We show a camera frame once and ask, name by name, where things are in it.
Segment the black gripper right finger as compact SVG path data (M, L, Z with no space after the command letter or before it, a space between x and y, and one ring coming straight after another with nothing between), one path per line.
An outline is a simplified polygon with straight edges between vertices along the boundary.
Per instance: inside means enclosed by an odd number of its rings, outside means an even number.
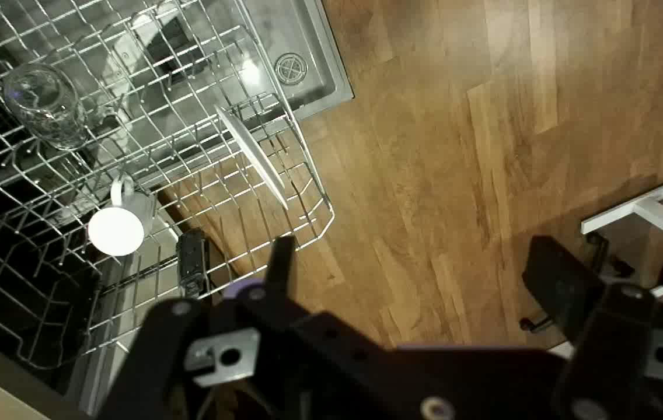
M521 329L540 333L558 327L567 341L583 330L605 292L605 281L550 235L529 239L522 285L540 303L541 317L522 317Z

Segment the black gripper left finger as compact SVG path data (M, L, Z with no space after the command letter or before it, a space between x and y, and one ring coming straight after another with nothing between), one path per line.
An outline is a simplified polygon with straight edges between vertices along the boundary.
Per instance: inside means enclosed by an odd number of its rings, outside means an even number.
M263 281L279 293L289 293L289 285L293 279L293 235L278 235L271 246L271 259L267 266Z

